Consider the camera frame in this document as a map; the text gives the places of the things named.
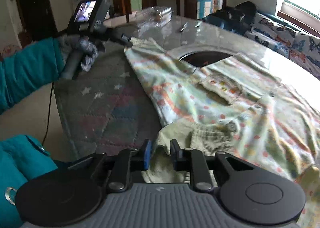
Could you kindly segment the grey gloved left hand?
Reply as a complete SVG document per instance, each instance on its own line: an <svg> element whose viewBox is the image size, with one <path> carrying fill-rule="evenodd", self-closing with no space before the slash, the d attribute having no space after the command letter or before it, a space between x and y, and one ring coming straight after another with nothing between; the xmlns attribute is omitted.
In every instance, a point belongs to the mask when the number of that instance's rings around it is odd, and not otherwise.
<svg viewBox="0 0 320 228"><path fill-rule="evenodd" d="M88 72L99 56L95 43L80 35L63 35L57 38L65 64L63 71L73 75L80 66L82 71Z"/></svg>

